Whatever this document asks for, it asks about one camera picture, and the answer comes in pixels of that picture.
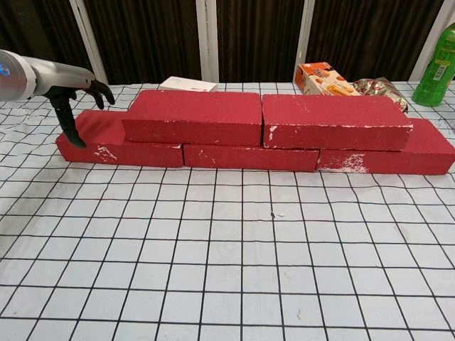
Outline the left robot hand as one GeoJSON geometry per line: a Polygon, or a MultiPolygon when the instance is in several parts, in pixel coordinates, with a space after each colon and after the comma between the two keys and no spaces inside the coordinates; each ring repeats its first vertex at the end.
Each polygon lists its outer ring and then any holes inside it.
{"type": "Polygon", "coordinates": [[[98,81],[93,72],[82,67],[30,57],[26,61],[36,75],[33,93],[50,100],[67,140],[78,148],[86,147],[77,131],[70,100],[76,98],[78,90],[83,90],[93,96],[99,109],[103,109],[105,100],[115,103],[111,89],[98,81]]]}

